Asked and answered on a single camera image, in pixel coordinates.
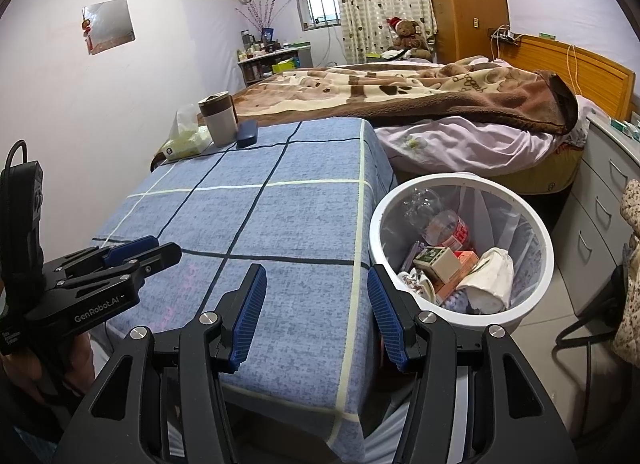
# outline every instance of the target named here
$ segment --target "santa hat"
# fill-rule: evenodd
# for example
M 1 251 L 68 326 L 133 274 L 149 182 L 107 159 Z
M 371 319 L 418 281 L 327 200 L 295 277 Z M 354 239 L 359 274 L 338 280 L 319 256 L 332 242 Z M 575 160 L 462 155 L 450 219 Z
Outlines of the santa hat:
M 402 22 L 402 19 L 398 17 L 391 17 L 390 19 L 386 20 L 386 23 L 389 24 L 389 27 L 391 27 L 393 31 L 396 30 L 396 25 L 398 25 L 400 22 Z

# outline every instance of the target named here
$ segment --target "wooden headboard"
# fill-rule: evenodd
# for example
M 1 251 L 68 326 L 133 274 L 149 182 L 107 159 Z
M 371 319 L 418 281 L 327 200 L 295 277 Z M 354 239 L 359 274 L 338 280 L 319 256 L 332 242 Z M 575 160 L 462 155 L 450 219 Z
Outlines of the wooden headboard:
M 512 46 L 500 42 L 501 59 L 523 70 L 552 70 L 574 92 L 578 92 L 577 85 L 579 85 L 582 95 L 593 101 L 612 118 L 629 119 L 636 73 L 604 56 L 580 48 L 575 48 L 574 57 L 574 48 L 555 40 L 523 35 L 518 39 L 518 43 L 519 46 Z M 567 69 L 567 54 L 571 75 Z M 576 58 L 577 84 L 575 81 Z

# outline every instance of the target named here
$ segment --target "white trash can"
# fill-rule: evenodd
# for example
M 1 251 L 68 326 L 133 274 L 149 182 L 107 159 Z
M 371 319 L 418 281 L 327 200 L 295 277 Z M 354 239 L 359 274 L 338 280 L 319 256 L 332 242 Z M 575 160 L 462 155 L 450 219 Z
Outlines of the white trash can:
M 419 239 L 419 232 L 406 221 L 402 203 L 416 189 L 427 187 L 466 223 L 478 256 L 493 247 L 509 252 L 514 279 L 511 306 L 502 313 L 461 314 L 417 295 L 415 301 L 422 310 L 433 311 L 452 325 L 484 330 L 497 323 L 513 332 L 546 293 L 554 272 L 554 251 L 538 214 L 500 184 L 470 173 L 443 173 L 418 177 L 396 187 L 380 201 L 371 218 L 369 246 L 373 263 L 385 267 L 397 289 L 408 289 L 396 271 Z

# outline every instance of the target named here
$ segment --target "yellow stripe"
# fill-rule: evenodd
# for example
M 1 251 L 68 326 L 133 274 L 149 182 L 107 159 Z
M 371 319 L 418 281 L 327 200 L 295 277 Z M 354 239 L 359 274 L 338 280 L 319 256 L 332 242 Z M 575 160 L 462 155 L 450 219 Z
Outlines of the yellow stripe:
M 100 246 L 101 248 L 105 247 L 105 245 L 107 245 L 107 242 L 109 242 L 109 239 L 111 238 L 111 236 L 113 236 L 113 234 L 118 230 L 118 228 L 122 225 L 122 223 L 124 221 L 126 221 L 127 217 L 129 217 L 129 215 L 131 215 L 133 213 L 133 210 L 135 210 L 136 206 L 140 204 L 140 201 L 143 200 L 145 198 L 146 195 L 149 194 L 149 192 L 151 190 L 154 189 L 154 187 L 156 186 L 156 184 L 158 184 L 160 181 L 162 181 L 162 178 L 164 178 L 164 176 L 166 176 L 170 171 L 172 171 L 174 169 L 175 165 L 172 165 L 171 168 L 169 168 L 169 170 L 167 170 L 164 174 L 162 174 L 162 177 L 158 178 L 158 180 L 151 185 L 151 187 L 142 194 L 140 195 L 140 198 L 136 201 L 136 203 L 133 205 L 133 207 L 129 210 L 129 213 L 127 213 L 120 222 L 118 222 L 118 225 L 113 229 L 113 231 L 111 233 L 109 233 L 109 235 L 107 235 L 106 240 L 102 243 L 102 245 Z
M 364 217 L 364 120 L 360 126 L 360 185 L 358 186 L 358 216 L 356 218 L 356 242 L 353 253 L 353 276 L 351 277 L 351 299 L 349 301 L 349 319 L 347 320 L 347 336 L 344 344 L 344 357 L 340 370 L 338 393 L 335 399 L 335 409 L 344 412 L 347 404 L 347 389 L 351 375 L 351 362 L 353 360 L 353 346 L 356 337 L 358 319 L 358 303 L 360 302 L 360 261 L 362 259 L 362 221 Z M 342 425 L 342 417 L 336 417 L 331 435 L 326 443 L 331 447 L 338 437 Z
M 224 383 L 222 386 L 237 392 L 238 394 L 242 394 L 243 396 L 255 397 L 256 399 L 268 400 L 271 402 L 276 402 L 277 404 L 282 404 L 287 408 L 295 408 L 297 410 L 306 410 L 307 412 L 316 412 L 318 414 L 329 414 L 329 415 L 338 415 L 340 418 L 345 418 L 346 420 L 350 420 L 352 422 L 360 422 L 360 416 L 358 414 L 348 414 L 346 412 L 336 412 L 331 408 L 324 408 L 323 406 L 310 406 L 307 404 L 299 404 L 297 402 L 293 402 L 292 400 L 280 399 L 279 397 L 267 396 L 266 394 L 261 394 L 260 392 L 254 392 L 252 390 L 246 390 L 244 388 L 240 388 L 239 386 L 233 386 L 232 384 Z
M 366 184 L 369 186 L 371 191 L 373 191 L 373 187 L 370 185 L 368 181 L 364 181 L 362 179 L 312 179 L 309 181 L 282 181 L 280 183 L 268 183 L 267 186 L 289 186 L 291 184 L 328 184 L 328 183 L 360 183 Z M 260 188 L 261 184 L 240 184 L 238 186 L 207 186 L 196 188 L 195 191 L 210 191 L 213 189 L 238 189 L 238 188 Z M 146 197 L 148 195 L 163 195 L 165 193 L 189 193 L 193 188 L 174 188 L 174 189 L 161 189 L 158 191 L 148 191 L 145 193 L 133 193 L 127 199 L 131 197 Z

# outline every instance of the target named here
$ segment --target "wardrobe handle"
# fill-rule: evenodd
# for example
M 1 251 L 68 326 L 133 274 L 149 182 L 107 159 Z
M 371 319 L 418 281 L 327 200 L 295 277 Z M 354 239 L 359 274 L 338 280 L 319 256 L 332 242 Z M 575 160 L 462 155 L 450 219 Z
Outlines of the wardrobe handle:
M 580 239 L 580 242 L 582 242 L 582 243 L 584 244 L 584 247 L 586 247 L 586 248 L 587 248 L 587 251 L 588 251 L 588 252 L 589 252 L 589 254 L 591 255 L 591 252 L 593 251 L 593 248 L 590 248 L 590 247 L 587 245 L 587 242 L 585 242 L 585 241 L 584 241 L 584 239 L 582 238 L 582 232 L 581 232 L 581 231 L 578 233 L 578 238 Z
M 602 203 L 598 200 L 598 197 L 596 197 L 596 204 L 602 208 L 602 211 L 606 213 L 609 216 L 609 218 L 613 217 L 613 215 L 609 213 L 607 209 L 602 205 Z
M 613 161 L 611 161 L 611 159 L 609 160 L 609 165 L 611 165 L 613 168 L 615 168 L 615 170 L 617 171 L 617 173 L 619 173 L 620 175 L 622 175 L 622 177 L 625 178 L 625 181 L 628 181 L 628 177 L 622 172 L 622 170 L 620 170 Z

